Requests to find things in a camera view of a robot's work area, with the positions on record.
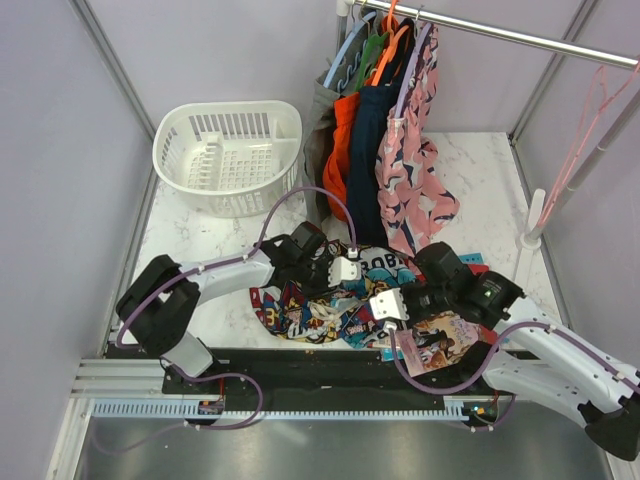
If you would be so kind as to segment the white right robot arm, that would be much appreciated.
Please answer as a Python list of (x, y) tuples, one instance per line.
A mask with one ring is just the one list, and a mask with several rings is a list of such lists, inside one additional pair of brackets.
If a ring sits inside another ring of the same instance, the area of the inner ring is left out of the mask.
[(423, 385), (432, 395), (487, 387), (554, 410), (579, 425), (607, 453), (625, 461), (639, 455), (639, 370), (603, 352), (551, 319), (505, 276), (475, 274), (444, 242), (420, 250), (413, 259), (423, 280), (401, 288), (401, 310), (409, 325), (452, 311), (463, 320), (511, 340), (535, 357), (523, 361), (499, 343), (471, 347), (454, 365), (459, 383)]

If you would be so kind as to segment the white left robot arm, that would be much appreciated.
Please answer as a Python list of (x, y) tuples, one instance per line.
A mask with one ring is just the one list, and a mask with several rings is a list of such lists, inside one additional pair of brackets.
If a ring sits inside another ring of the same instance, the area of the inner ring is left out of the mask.
[(250, 288), (282, 290), (296, 283), (313, 293), (327, 291), (330, 262), (320, 257), (326, 242), (325, 234), (305, 221), (290, 234), (210, 263), (180, 264), (159, 255), (118, 300), (120, 332), (131, 333), (147, 355), (177, 367), (196, 392), (211, 392), (220, 371), (206, 345), (188, 332), (196, 308)]

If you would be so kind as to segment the comic print shorts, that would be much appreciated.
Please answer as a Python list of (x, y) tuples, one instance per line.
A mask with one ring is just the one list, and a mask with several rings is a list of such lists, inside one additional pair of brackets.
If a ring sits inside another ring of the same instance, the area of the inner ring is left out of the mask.
[(368, 348), (387, 336), (384, 322), (373, 316), (369, 299), (413, 283), (417, 277), (405, 259), (381, 247), (361, 246), (358, 261), (359, 279), (319, 296), (307, 296), (292, 281), (282, 288), (252, 288), (254, 313), (280, 339), (312, 344), (343, 340), (354, 349)]

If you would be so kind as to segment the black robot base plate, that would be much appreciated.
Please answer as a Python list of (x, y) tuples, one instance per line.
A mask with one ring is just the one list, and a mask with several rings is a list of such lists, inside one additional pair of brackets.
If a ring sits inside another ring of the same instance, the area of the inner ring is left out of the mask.
[[(231, 348), (213, 349), (213, 354), (214, 364), (202, 376), (220, 373), (250, 376), (262, 389), (263, 408), (433, 408), (444, 402), (441, 396), (409, 385), (394, 363), (382, 362), (374, 350)], [(418, 381), (444, 388), (462, 383), (467, 373), (471, 374), (470, 367), (452, 366), (418, 377)], [(233, 406), (252, 412), (258, 400), (255, 388), (246, 381), (194, 383), (175, 374), (172, 368), (164, 374), (162, 392), (193, 396), (222, 393)]]

